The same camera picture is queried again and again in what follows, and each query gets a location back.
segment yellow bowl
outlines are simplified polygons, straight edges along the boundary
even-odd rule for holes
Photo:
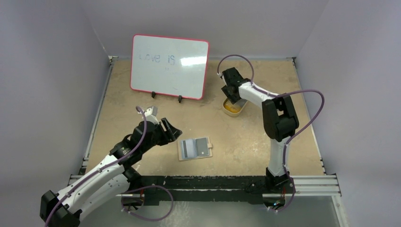
[[[237,117],[239,114],[241,114],[247,103],[247,100],[241,99],[235,104],[232,104],[228,98],[226,98],[223,102],[223,112],[225,112],[228,116]]]

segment wooden board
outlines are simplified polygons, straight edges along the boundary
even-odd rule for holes
[[[255,83],[269,91],[284,93],[300,89],[296,72],[290,61],[252,61]],[[88,169],[97,165],[113,146],[132,133],[141,121],[135,106],[158,107],[159,119],[166,117],[183,131],[180,140],[210,137],[213,157],[187,161],[178,160],[177,143],[153,147],[134,165],[142,175],[264,175],[269,163],[270,139],[263,129],[262,111],[249,103],[238,117],[223,111],[224,83],[216,75],[218,61],[209,61],[205,92],[202,100],[156,96],[130,88],[131,61],[117,61],[107,88]],[[245,61],[225,61],[224,69],[236,67],[242,76],[251,77]],[[301,95],[292,96],[300,126],[309,118]],[[311,128],[291,142],[289,169],[293,175],[323,175],[320,158]]]

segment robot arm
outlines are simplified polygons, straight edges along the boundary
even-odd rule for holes
[[[142,155],[152,147],[174,142],[182,134],[182,131],[174,128],[166,118],[158,122],[156,114],[156,107],[148,108],[144,112],[147,130],[144,131],[144,122],[140,122],[132,134],[125,136],[114,146],[109,155],[73,185],[61,189],[57,193],[46,192],[41,199],[40,217],[42,220],[46,221],[51,211],[55,209],[49,227],[77,227],[80,221],[95,208],[113,196],[127,191],[136,173],[132,165],[140,161]],[[135,152],[127,155],[137,146],[143,134],[145,134],[144,139]],[[110,165],[117,160],[120,161],[115,165]],[[78,184],[80,187],[70,192]],[[55,208],[56,204],[65,196],[67,198]]]
[[[280,184],[286,174],[283,168],[283,148],[287,140],[295,134],[295,129],[299,127],[291,97],[277,97],[276,93],[264,90],[255,84],[252,85],[251,81],[244,79],[235,68],[223,71],[221,78],[226,84],[222,90],[232,104],[245,99],[262,109],[263,127],[271,141],[270,162],[266,175],[274,181],[272,184]],[[289,148],[285,155],[285,163],[287,163],[288,151]]]

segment white wall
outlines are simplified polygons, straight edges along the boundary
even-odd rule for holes
[[[136,33],[206,39],[210,55],[294,57],[328,0],[82,0],[109,55],[130,57]]]
[[[82,164],[108,58],[76,0],[0,0],[0,226],[42,226],[40,198]]]
[[[330,0],[296,61],[351,226],[401,226],[400,21],[399,0]]]

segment whiteboard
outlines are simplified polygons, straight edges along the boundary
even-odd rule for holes
[[[208,53],[204,40],[134,35],[131,88],[202,99]]]

